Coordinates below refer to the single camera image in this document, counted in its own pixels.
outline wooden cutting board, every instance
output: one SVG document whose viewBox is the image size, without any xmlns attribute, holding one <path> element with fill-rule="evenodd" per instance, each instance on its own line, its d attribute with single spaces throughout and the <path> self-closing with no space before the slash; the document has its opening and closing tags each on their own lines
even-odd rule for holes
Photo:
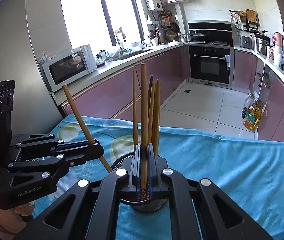
<svg viewBox="0 0 284 240">
<path fill-rule="evenodd" d="M 249 22 L 257 23 L 257 17 L 255 16 L 255 11 L 246 9 L 246 15 L 248 17 Z"/>
</svg>

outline oven handle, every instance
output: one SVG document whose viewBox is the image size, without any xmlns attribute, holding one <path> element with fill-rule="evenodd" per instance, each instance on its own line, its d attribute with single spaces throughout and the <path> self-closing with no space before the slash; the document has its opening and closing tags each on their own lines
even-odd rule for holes
<svg viewBox="0 0 284 240">
<path fill-rule="evenodd" d="M 194 54 L 194 57 L 210 57 L 210 56 L 200 56 L 200 55 L 196 55 Z M 210 58 L 217 58 L 217 59 L 223 59 L 223 60 L 226 60 L 225 57 L 210 57 Z"/>
</svg>

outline frying pan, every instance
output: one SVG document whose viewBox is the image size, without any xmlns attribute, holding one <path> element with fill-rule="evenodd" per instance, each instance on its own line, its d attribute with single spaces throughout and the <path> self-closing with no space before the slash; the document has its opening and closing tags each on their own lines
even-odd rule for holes
<svg viewBox="0 0 284 240">
<path fill-rule="evenodd" d="M 180 32 L 180 27 L 176 23 L 171 23 L 170 28 L 174 33 L 179 33 Z"/>
</svg>

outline floor tile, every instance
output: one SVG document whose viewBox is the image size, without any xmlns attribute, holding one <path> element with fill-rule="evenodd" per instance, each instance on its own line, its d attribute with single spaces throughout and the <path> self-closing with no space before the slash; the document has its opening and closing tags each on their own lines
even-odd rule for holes
<svg viewBox="0 0 284 240">
<path fill-rule="evenodd" d="M 218 122 L 224 89 L 216 89 L 216 87 L 186 83 L 164 109 Z"/>
<path fill-rule="evenodd" d="M 248 95 L 245 93 L 225 89 L 218 123 L 246 130 L 242 119 L 242 110 L 246 97 Z"/>
<path fill-rule="evenodd" d="M 197 129 L 214 133 L 217 123 L 163 109 L 160 112 L 160 126 Z"/>
<path fill-rule="evenodd" d="M 252 140 L 254 139 L 254 133 L 252 132 L 221 123 L 218 123 L 215 134 L 229 136 L 229 137 L 243 138 L 243 139 L 252 139 Z"/>
</svg>

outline window frame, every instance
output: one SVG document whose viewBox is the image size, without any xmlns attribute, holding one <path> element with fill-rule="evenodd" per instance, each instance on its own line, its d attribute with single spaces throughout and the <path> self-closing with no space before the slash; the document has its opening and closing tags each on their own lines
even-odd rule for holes
<svg viewBox="0 0 284 240">
<path fill-rule="evenodd" d="M 101 4 L 102 4 L 104 18 L 105 18 L 106 25 L 107 25 L 107 28 L 108 28 L 108 31 L 109 31 L 112 46 L 116 46 L 117 40 L 116 40 L 114 31 L 113 31 L 113 28 L 112 28 L 111 17 L 109 15 L 109 12 L 108 12 L 108 9 L 107 9 L 106 0 L 100 0 L 100 1 L 101 1 Z M 135 18 L 136 18 L 136 21 L 137 21 L 137 24 L 138 24 L 140 39 L 141 39 L 141 41 L 144 41 L 143 27 L 142 27 L 140 14 L 139 14 L 139 11 L 138 11 L 137 2 L 136 2 L 136 0 L 131 0 L 131 2 L 132 2 Z"/>
</svg>

